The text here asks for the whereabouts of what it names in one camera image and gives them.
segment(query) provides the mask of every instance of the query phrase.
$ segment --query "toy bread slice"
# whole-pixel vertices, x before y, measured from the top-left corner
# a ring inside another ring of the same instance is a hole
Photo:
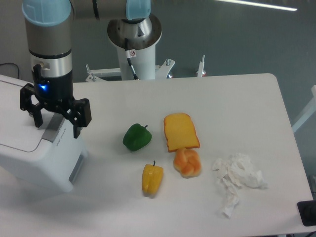
[[[199,148],[196,130],[189,115],[170,114],[164,118],[163,123],[169,152],[175,152],[179,148]]]

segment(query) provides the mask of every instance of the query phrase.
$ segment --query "orange bread roll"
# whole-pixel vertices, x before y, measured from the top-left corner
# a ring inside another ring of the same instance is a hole
[[[169,152],[179,148],[199,148],[197,133],[189,115],[170,114],[164,118],[163,123]]]
[[[183,177],[198,176],[202,169],[198,153],[186,148],[177,150],[173,165]]]

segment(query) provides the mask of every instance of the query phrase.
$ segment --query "crumpled tissue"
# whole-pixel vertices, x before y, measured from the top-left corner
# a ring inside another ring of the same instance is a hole
[[[236,154],[228,161],[217,159],[212,167],[217,171],[217,177],[226,186],[226,204],[223,212],[230,218],[235,206],[239,203],[237,189],[242,185],[250,188],[266,189],[268,183],[264,180],[262,171],[255,168],[248,155]]]

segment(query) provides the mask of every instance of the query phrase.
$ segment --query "blue led light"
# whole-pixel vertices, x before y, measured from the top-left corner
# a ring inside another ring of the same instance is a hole
[[[39,86],[40,86],[40,88],[43,89],[43,91],[47,91],[47,85],[41,85],[41,84],[39,84]]]

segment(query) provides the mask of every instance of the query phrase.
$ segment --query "white printer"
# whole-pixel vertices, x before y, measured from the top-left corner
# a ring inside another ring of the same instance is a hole
[[[20,110],[25,84],[0,75],[0,166],[34,184],[69,192],[87,157],[84,142],[81,136],[74,139],[73,125],[60,114],[43,110],[43,124],[36,128]]]

